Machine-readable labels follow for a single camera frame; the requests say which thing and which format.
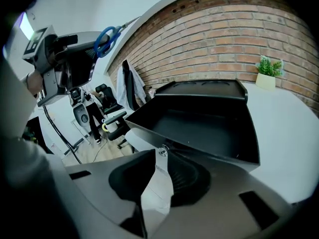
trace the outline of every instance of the black lid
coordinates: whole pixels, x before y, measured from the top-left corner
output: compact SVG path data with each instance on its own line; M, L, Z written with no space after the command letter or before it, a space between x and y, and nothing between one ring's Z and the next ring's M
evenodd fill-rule
M238 79L173 81L157 89L156 96L198 96L248 101L248 92Z

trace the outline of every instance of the black cable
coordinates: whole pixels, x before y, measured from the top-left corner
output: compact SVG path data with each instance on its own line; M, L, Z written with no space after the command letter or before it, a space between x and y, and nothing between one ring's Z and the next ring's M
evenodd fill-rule
M97 156L98 156L100 150L101 150L101 149L105 146L105 144L107 144L107 143L108 143L108 140L106 139L106 143L104 143L103 146L99 149L98 153L96 153L95 158L94 158L94 160L92 161L92 163L93 163L93 162L95 161L95 159L97 158Z
M54 124L53 120L51 119L48 110L46 108L46 106L43 106L43 110L44 110L44 114L46 116L46 118L48 119L48 121L50 122L51 126L53 127L53 129L56 131L56 133L59 135L59 137L61 138L61 140L64 142L64 144L69 148L69 150L72 152L73 156L75 157L75 159L79 162L79 164L82 164L82 162L80 161L80 159L77 157L77 155L75 154L75 152L73 151L73 146L68 142L68 140L63 136L63 134L59 131L59 129L56 127L56 125Z

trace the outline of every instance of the black pants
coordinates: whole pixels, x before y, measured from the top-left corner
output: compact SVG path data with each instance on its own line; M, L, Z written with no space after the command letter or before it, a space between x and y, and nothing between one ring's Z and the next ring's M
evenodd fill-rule
M96 103L93 103L93 104L90 104L89 106L87 106L86 110L89 113L90 128L91 128L91 131L93 133L94 139L95 140L100 139L101 135L99 133L98 127L95 125L95 121L94 121L93 117L96 118L96 120L99 122L99 124L102 124L102 119L104 119L104 117L102 116L100 109L98 108Z

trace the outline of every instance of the table surface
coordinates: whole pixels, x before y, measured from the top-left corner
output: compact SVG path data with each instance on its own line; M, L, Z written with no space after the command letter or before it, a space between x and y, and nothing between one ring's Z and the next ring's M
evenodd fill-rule
M289 91L244 86L260 152L260 166L250 174L288 203L308 198L319 179L319 119ZM139 151L154 148L132 130L126 139Z

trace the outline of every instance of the black tray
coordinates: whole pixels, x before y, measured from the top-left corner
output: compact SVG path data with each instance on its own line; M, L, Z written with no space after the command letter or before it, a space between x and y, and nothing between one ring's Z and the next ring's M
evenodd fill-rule
M172 82L126 121L213 156L259 164L247 99L238 81Z

